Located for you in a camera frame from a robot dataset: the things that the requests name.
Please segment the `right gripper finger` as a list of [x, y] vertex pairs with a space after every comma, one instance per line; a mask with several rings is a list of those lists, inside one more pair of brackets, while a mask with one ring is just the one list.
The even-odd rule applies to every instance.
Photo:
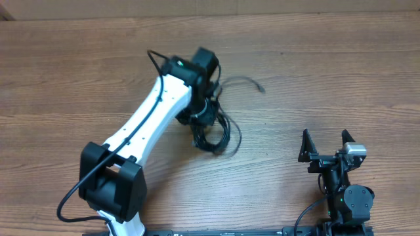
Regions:
[[309, 163], [318, 156], [318, 151], [308, 129], [303, 130], [302, 144], [299, 152], [298, 162]]
[[347, 129], [344, 129], [341, 132], [342, 137], [342, 145], [344, 146], [346, 143], [355, 142], [355, 139], [350, 135]]

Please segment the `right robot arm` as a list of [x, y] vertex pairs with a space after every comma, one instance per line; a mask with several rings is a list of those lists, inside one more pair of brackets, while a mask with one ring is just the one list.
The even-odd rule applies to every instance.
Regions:
[[[370, 210], [375, 194], [358, 184], [352, 185], [348, 173], [359, 168], [367, 157], [367, 149], [356, 142], [347, 130], [341, 133], [342, 148], [333, 155], [320, 155], [309, 130], [303, 130], [298, 161], [308, 163], [308, 172], [318, 175], [318, 188], [323, 197], [303, 210], [293, 226], [294, 235], [373, 235]], [[326, 202], [328, 219], [321, 219], [316, 226], [299, 229], [303, 216], [314, 207]]]

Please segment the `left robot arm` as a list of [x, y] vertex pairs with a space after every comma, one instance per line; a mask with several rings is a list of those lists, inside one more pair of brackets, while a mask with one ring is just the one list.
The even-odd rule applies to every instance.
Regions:
[[215, 53], [200, 47], [191, 60], [165, 58], [145, 101], [103, 144], [89, 142], [81, 152], [79, 196], [97, 211], [108, 235], [144, 235], [139, 211], [146, 198], [144, 166], [173, 119], [196, 130], [217, 119], [211, 81], [219, 68]]

